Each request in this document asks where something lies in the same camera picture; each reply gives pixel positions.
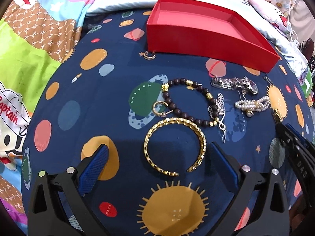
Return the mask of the pink cartoon pillow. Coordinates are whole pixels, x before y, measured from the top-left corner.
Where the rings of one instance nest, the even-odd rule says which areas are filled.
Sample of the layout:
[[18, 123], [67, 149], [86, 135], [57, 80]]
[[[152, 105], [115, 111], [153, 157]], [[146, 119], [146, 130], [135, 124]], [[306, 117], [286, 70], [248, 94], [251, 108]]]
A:
[[265, 0], [248, 0], [248, 2], [262, 18], [275, 28], [278, 28], [284, 34], [290, 33], [287, 28], [287, 18], [276, 6]]

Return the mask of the colourful cartoon monkey blanket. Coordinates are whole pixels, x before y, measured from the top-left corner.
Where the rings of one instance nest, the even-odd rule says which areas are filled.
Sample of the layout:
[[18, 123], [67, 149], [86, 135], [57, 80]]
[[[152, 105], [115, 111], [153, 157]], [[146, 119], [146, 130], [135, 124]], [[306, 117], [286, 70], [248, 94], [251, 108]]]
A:
[[22, 204], [22, 146], [48, 80], [74, 52], [95, 0], [12, 0], [1, 17], [1, 203], [12, 225], [27, 233]]

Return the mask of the red cardboard tray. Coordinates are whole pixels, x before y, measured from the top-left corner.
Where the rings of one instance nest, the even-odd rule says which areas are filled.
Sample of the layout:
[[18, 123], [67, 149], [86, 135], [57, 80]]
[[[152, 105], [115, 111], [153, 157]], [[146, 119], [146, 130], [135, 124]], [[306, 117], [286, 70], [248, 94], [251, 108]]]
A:
[[150, 52], [223, 60], [269, 73], [280, 57], [237, 12], [195, 0], [158, 0], [146, 24]]

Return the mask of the gold hoop earring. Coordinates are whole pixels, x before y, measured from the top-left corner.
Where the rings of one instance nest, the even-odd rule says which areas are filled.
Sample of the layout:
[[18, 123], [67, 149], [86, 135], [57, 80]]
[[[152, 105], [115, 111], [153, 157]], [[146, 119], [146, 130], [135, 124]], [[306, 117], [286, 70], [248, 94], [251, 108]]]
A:
[[168, 109], [169, 105], [164, 101], [156, 101], [153, 103], [152, 112], [158, 117], [166, 118], [173, 110]]

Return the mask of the gold cuff bangle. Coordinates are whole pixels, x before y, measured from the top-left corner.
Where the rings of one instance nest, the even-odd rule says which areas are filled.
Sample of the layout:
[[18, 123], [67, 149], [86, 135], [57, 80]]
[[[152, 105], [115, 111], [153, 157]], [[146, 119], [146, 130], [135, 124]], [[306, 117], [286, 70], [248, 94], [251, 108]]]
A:
[[144, 137], [146, 161], [161, 174], [177, 177], [180, 166], [192, 173], [203, 162], [207, 140], [202, 129], [188, 119], [171, 117], [154, 124]]

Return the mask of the dark dangling earring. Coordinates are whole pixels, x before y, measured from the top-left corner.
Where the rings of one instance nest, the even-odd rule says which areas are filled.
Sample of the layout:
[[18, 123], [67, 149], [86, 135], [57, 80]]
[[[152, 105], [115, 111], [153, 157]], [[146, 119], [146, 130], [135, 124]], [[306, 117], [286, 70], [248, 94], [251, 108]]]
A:
[[266, 94], [270, 100], [272, 109], [272, 116], [276, 124], [282, 123], [288, 114], [287, 103], [279, 88], [277, 88], [268, 76], [264, 76], [265, 81], [268, 83]]

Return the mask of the silver blue-dial wristwatch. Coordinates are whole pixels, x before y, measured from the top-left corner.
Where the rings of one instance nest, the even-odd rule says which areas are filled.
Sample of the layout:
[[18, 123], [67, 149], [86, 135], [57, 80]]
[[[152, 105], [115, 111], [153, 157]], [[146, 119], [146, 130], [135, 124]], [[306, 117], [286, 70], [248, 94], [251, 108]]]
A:
[[244, 78], [219, 78], [214, 77], [211, 80], [211, 85], [213, 87], [217, 87], [220, 89], [228, 89], [228, 90], [235, 90], [241, 89], [250, 95], [257, 95], [259, 93], [258, 87], [250, 80], [248, 77]]

